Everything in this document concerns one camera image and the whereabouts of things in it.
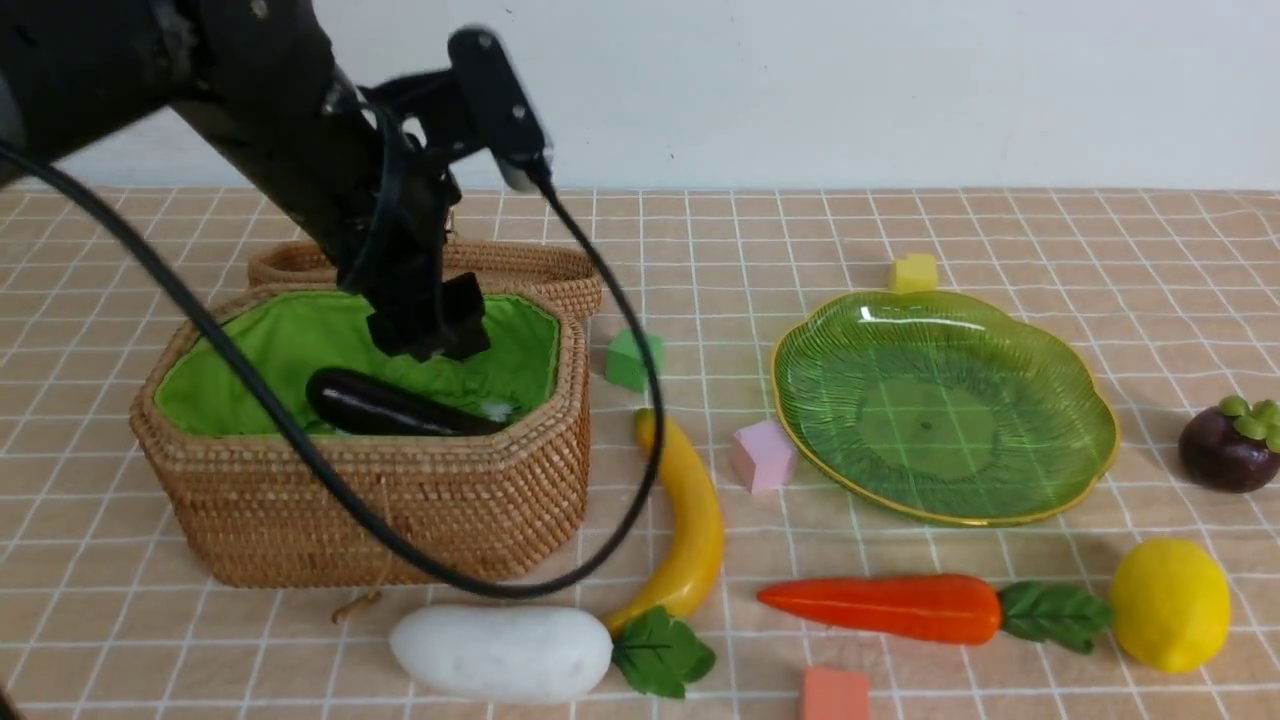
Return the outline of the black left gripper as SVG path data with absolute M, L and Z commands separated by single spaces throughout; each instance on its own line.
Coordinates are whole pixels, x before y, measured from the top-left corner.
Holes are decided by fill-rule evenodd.
M 449 170 L 385 165 L 372 210 L 351 224 L 337 283 L 367 300 L 370 336 L 389 357 L 465 361 L 492 346 L 477 277 L 445 275 L 451 218 L 461 197 Z

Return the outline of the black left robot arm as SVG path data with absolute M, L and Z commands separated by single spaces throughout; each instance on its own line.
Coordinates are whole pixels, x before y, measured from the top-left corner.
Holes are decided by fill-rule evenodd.
M 452 165 L 509 169 L 545 143 L 498 37 L 456 31 L 442 70 L 365 88 L 310 1 L 5 1 L 3 182 L 26 176 L 105 218 L 58 160 L 172 109 L 365 297 L 389 356 L 488 350 L 474 275 L 443 272 Z

